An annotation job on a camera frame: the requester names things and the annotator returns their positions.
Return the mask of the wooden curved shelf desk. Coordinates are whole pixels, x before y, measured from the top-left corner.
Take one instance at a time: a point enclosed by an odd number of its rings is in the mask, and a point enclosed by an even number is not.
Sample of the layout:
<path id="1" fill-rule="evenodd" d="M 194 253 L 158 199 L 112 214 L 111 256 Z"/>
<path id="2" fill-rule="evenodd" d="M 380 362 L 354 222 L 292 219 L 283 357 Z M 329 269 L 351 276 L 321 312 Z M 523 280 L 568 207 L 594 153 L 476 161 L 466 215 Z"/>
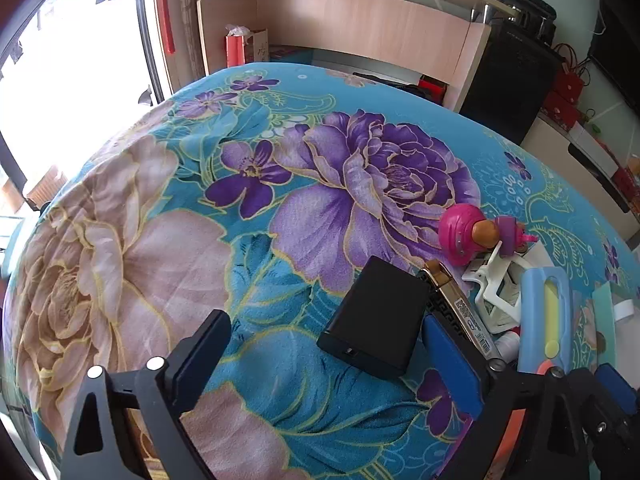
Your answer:
<path id="1" fill-rule="evenodd" d="M 460 110 L 490 35 L 518 12 L 498 0 L 198 0 L 206 74 L 226 65 L 224 26 L 265 29 L 277 46 L 328 50 L 412 70 L 446 84 Z"/>

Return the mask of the red paper bag floor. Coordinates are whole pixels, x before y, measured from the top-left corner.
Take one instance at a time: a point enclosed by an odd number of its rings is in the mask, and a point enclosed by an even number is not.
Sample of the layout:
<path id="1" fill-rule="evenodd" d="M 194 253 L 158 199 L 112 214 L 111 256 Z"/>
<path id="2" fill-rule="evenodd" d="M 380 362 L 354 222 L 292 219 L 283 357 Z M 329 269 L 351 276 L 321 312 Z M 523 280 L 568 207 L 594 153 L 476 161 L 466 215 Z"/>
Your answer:
<path id="1" fill-rule="evenodd" d="M 251 30 L 245 26 L 229 24 L 224 45 L 228 67 L 269 61 L 267 29 Z"/>

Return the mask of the black power adapter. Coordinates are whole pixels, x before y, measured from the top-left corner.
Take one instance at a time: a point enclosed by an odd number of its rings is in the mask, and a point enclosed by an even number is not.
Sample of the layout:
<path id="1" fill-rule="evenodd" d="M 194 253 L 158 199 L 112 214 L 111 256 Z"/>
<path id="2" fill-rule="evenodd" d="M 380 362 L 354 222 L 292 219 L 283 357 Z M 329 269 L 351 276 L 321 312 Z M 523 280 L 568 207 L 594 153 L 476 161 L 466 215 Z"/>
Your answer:
<path id="1" fill-rule="evenodd" d="M 427 296 L 428 286 L 420 278 L 372 256 L 320 333 L 317 346 L 377 378 L 405 375 Z"/>

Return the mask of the long blue orange utility knife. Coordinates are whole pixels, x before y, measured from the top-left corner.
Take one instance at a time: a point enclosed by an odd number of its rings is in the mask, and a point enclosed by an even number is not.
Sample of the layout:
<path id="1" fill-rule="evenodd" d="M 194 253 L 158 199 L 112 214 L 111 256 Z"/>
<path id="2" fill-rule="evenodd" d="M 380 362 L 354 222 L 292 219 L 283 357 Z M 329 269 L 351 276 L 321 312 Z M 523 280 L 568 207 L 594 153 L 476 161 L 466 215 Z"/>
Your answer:
<path id="1" fill-rule="evenodd" d="M 572 290 L 566 272 L 558 266 L 531 268 L 521 278 L 521 324 L 518 372 L 544 375 L 557 367 L 570 371 L 572 329 Z M 486 479 L 501 479 L 514 450 L 526 411 L 514 410 L 509 416 Z M 556 402 L 550 444 L 555 438 L 567 443 L 573 427 L 566 402 Z"/>

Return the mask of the pink doll figure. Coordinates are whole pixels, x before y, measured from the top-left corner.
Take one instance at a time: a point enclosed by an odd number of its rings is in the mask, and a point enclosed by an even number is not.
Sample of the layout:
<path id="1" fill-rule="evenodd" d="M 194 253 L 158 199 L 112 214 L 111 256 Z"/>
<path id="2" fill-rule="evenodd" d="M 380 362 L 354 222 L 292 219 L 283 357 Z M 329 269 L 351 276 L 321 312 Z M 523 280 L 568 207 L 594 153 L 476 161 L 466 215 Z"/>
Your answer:
<path id="1" fill-rule="evenodd" d="M 492 252 L 498 245 L 501 257 L 524 254 L 538 237 L 526 232 L 515 217 L 488 219 L 477 206 L 460 204 L 445 210 L 438 222 L 438 241 L 449 263 L 467 266 L 482 252 Z"/>

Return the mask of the white charger plug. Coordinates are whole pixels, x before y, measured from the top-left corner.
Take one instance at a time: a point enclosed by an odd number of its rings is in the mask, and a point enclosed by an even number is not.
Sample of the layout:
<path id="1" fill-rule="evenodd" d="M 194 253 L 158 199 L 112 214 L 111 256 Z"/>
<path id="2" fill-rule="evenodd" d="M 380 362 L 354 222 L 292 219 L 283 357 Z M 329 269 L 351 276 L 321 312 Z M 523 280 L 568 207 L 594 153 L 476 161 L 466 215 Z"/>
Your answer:
<path id="1" fill-rule="evenodd" d="M 544 243 L 541 240 L 538 240 L 535 244 L 531 244 L 528 251 L 522 255 L 522 258 L 532 268 L 548 268 L 549 266 L 555 266 L 555 263 L 552 261 L 547 249 L 544 247 Z"/>

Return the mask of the gold patterned harmonica box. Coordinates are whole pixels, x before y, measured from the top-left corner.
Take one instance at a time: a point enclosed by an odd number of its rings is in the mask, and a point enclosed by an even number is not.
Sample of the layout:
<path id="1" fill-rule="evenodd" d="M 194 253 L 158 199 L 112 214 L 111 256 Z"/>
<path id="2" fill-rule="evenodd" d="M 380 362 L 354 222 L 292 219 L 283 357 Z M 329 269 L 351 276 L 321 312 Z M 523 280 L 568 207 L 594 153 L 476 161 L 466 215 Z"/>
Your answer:
<path id="1" fill-rule="evenodd" d="M 437 259 L 428 260 L 419 278 L 426 283 L 428 312 L 441 314 L 486 360 L 501 358 L 488 329 L 446 266 Z"/>

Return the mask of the red gift bag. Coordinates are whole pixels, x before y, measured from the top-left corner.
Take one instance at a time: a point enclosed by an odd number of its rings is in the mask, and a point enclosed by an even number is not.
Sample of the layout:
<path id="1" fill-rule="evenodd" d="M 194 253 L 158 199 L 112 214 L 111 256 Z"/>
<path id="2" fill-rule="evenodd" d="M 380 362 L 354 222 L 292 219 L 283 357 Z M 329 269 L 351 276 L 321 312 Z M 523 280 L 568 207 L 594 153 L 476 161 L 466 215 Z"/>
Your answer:
<path id="1" fill-rule="evenodd" d="M 585 118 L 577 105 L 582 90 L 590 84 L 588 60 L 579 61 L 575 49 L 566 42 L 556 44 L 552 50 L 561 55 L 561 65 L 540 111 L 555 125 L 569 132 L 576 122 Z"/>

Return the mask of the white TV stand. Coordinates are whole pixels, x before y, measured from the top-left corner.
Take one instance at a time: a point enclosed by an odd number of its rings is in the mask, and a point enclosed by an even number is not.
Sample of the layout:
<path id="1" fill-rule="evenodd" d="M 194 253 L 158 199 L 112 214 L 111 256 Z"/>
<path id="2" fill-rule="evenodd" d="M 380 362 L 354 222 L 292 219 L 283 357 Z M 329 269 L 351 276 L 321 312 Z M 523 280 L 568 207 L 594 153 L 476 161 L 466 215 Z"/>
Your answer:
<path id="1" fill-rule="evenodd" d="M 521 147 L 567 180 L 632 247 L 632 237 L 639 232 L 638 220 L 630 210 L 623 211 L 618 201 L 597 178 L 570 154 L 570 141 L 565 136 L 537 117 Z"/>

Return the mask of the red hanging ornament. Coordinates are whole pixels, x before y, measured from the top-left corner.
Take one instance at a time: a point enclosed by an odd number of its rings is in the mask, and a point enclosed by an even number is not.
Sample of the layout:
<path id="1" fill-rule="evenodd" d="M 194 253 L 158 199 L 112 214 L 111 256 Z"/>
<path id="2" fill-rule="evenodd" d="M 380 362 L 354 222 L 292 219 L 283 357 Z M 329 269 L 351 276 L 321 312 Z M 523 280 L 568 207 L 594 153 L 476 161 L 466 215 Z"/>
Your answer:
<path id="1" fill-rule="evenodd" d="M 174 36 L 172 36 L 170 11 L 168 0 L 158 0 L 157 3 L 158 22 L 160 23 L 160 39 L 166 55 L 173 55 L 176 52 Z"/>

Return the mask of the floral blue tablecloth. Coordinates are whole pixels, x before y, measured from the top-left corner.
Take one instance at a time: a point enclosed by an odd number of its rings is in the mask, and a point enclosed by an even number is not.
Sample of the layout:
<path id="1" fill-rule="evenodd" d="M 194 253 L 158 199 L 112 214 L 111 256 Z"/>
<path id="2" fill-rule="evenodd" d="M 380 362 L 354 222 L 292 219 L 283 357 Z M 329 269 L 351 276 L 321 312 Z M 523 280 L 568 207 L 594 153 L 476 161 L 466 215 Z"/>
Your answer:
<path id="1" fill-rule="evenodd" d="M 577 299 L 572 358 L 596 364 L 593 292 L 639 291 L 627 244 L 534 156 L 406 92 L 288 63 L 203 78 L 93 155 L 30 234 L 2 312 L 1 392 L 59 463 L 88 369 L 142 367 L 210 311 L 229 347 L 183 422 L 221 479 L 429 479 L 464 417 L 417 348 L 388 382 L 316 344 L 370 257 L 442 253 L 449 207 L 518 218 Z"/>

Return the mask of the white hair claw clip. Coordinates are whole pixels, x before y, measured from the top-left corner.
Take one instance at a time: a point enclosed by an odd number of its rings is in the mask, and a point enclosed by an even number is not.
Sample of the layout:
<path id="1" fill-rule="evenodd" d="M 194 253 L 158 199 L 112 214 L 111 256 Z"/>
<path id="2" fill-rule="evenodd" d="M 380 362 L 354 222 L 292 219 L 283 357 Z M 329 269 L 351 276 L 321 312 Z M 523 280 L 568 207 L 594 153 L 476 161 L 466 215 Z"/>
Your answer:
<path id="1" fill-rule="evenodd" d="M 521 280 L 533 266 L 523 257 L 500 255 L 499 242 L 490 255 L 474 259 L 462 280 L 478 286 L 473 304 L 486 328 L 501 334 L 521 324 Z"/>

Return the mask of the teal white tray box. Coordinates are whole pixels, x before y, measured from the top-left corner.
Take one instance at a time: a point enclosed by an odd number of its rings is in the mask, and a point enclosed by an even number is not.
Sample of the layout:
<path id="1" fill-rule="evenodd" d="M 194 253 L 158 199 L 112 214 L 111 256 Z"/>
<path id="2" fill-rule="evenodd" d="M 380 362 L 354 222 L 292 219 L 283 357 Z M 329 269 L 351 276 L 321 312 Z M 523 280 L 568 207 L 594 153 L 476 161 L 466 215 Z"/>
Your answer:
<path id="1" fill-rule="evenodd" d="M 639 300 L 626 289 L 606 282 L 592 294 L 597 331 L 598 364 L 612 365 L 626 382 L 639 388 Z"/>

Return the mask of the black water dispenser cabinet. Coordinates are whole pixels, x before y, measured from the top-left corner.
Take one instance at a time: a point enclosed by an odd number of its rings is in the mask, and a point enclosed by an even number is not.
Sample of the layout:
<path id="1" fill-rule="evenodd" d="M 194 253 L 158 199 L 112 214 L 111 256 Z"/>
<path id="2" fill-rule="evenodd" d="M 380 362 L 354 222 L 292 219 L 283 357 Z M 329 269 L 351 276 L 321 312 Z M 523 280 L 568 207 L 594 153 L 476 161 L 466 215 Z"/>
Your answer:
<path id="1" fill-rule="evenodd" d="M 544 0 L 501 0 L 517 10 L 494 18 L 460 114 L 520 144 L 551 90 L 560 56 L 551 49 L 556 12 Z"/>

